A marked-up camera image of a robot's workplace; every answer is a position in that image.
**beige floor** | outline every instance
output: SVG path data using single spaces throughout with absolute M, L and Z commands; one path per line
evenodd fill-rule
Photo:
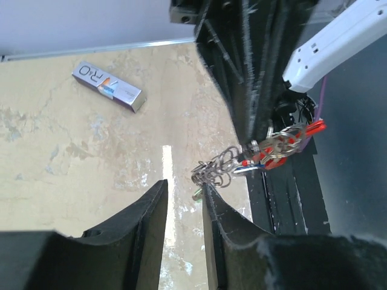
M 141 88 L 137 114 L 78 84 L 86 60 Z M 207 289 L 198 160 L 237 144 L 193 44 L 0 64 L 0 230 L 80 236 L 169 180 L 160 289 Z M 220 190 L 251 218 L 244 178 Z

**product box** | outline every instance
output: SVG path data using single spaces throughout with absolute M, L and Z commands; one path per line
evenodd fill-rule
M 73 71 L 73 76 L 79 83 L 121 105 L 131 108 L 135 113 L 146 101 L 144 94 L 141 94 L 141 89 L 108 74 L 88 62 L 81 62 Z

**keychain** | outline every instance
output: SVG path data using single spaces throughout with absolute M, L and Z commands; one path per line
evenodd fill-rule
M 199 201 L 203 196 L 203 184 L 224 188 L 230 185 L 233 176 L 242 176 L 252 170 L 270 170 L 281 166 L 287 157 L 300 152 L 302 142 L 324 130 L 327 126 L 323 120 L 308 126 L 295 124 L 260 142 L 253 140 L 244 150 L 230 146 L 208 162 L 199 161 L 192 171 L 191 179 L 199 189 L 192 196 Z

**white wall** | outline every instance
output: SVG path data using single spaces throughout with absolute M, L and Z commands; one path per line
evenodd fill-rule
M 322 0 L 327 11 L 350 0 Z M 169 22 L 170 0 L 0 0 L 0 55 L 78 50 L 181 39 L 191 25 Z

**screw hole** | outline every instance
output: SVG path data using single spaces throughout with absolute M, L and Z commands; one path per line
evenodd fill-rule
M 190 17 L 188 17 L 188 16 L 183 16 L 183 17 L 181 18 L 181 23 L 187 24 L 187 23 L 189 23 L 190 20 L 191 20 Z
M 231 11 L 231 9 L 232 9 L 232 3 L 231 3 L 231 1 L 225 1 L 225 2 L 223 2 L 223 4 L 222 4 L 222 9 L 225 10 L 225 11 Z
M 87 230 L 83 233 L 82 237 L 96 237 L 102 234 L 101 230 Z

